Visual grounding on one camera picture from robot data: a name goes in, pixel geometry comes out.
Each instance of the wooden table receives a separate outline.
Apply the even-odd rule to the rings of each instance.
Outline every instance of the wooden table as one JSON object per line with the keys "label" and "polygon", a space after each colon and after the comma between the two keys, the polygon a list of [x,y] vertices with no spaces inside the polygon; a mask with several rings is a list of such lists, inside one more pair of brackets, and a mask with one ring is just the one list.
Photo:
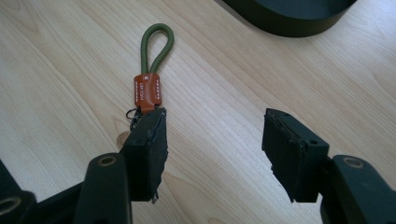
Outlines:
{"label": "wooden table", "polygon": [[[327,32],[270,35],[222,1],[0,1],[0,158],[42,201],[82,181],[128,130],[140,41],[163,22],[169,158],[135,223],[320,223],[290,203],[262,152],[266,107],[291,113],[330,156],[370,162],[396,189],[396,4],[360,0]],[[166,38],[155,35],[150,59]]]}

